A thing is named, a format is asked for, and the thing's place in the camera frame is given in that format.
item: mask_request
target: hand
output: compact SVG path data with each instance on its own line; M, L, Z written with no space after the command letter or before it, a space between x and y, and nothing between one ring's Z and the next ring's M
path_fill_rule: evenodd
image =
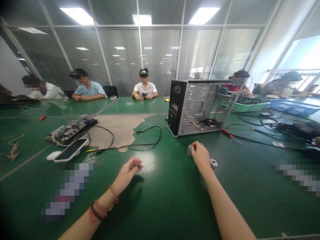
M200 172L211 169L209 152L202 143L194 142L191 145L191 153Z
M135 97L135 99L136 99L137 101L140 101L140 100L141 100L141 97L140 97L140 95L139 95L138 93L136 93L136 94L134 95L134 97Z
M116 180L114 180L112 184L117 196L119 196L120 193L122 193L122 191L126 189L126 187L131 182L134 174L143 169L141 163L142 161L139 158L132 157L128 162L122 165L122 168L120 169Z
M91 100L91 98L90 97L88 97L88 96L86 96L86 95L82 95L82 96L80 96L80 99L81 99L81 101L84 101L84 100Z
M148 94L147 96L146 96L146 99L147 100L151 100L153 98L153 95L152 94Z
M73 98L76 102L79 102L79 101L81 101L81 99L80 99L80 96L74 96L74 98Z
M320 137L316 137L316 145L320 148Z

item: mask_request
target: blue basket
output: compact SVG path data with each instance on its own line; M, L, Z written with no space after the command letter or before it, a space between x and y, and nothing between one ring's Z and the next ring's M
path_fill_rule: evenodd
M299 116L309 116L320 110L319 106L284 99L271 100L269 108Z

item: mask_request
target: person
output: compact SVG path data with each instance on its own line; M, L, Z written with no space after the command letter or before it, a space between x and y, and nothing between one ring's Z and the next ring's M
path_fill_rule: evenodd
M25 87L32 88L33 91L28 97L35 99L62 99L64 92L57 86L44 82L34 75L22 77Z
M139 76L141 78L141 82L134 86L132 97L137 101L140 101L141 98L150 100L159 96L156 86L153 83L148 82L149 70L147 68L140 69Z
M99 83L89 80L89 74L85 70L75 68L69 76L79 84L77 90L72 94L72 98L75 101L88 101L108 97Z
M284 75L280 76L280 78L269 82L264 88L261 90L261 94L264 95L280 95L281 91L285 88L289 87L289 84L292 82L299 82L302 80L301 75L296 71L287 72ZM310 93L299 92L294 89L291 97L307 97Z
M228 95L228 92L233 92L236 88L240 88L241 83L244 83L247 81L247 79L250 77L250 74L247 71L244 71L243 69L239 70L238 72L235 72L232 76L229 77L229 79L232 80L231 85L221 85L219 87L219 93L223 95ZM243 86L243 89L240 94L244 94L247 97L253 97L251 91L248 87Z
M191 145L191 152L207 185L222 239L256 239L210 167L207 149L196 141ZM107 210L110 210L114 202L118 201L118 196L129 185L133 176L142 169L140 159L130 158L122 166L109 189L59 239L91 239L102 219L108 217Z

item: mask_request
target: red bracelet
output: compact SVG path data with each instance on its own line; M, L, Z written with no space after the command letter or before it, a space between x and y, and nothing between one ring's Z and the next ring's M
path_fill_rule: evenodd
M114 197L116 198L116 203L118 203L118 202L119 202L119 198L118 198L118 196L116 195L116 192L114 191L112 185L109 185L109 188L110 188L112 194L114 195Z
M96 205L96 207L97 207L101 212L105 212L105 213L109 212L109 209L108 209L108 208L103 208L101 205L99 205L97 199L94 200L94 204Z

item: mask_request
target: white t-shirt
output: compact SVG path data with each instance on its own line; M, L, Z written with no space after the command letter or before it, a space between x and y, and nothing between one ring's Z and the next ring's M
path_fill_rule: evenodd
M156 85L154 85L151 82L148 82L148 85L146 88L144 88L143 83L140 82L134 86L133 90L137 91L141 97L145 97L149 94L154 94L155 92L157 92Z
M46 95L43 95L41 91L33 91L28 97L39 99L62 99L61 94L64 94L64 92L59 87L51 83L46 83L46 89Z

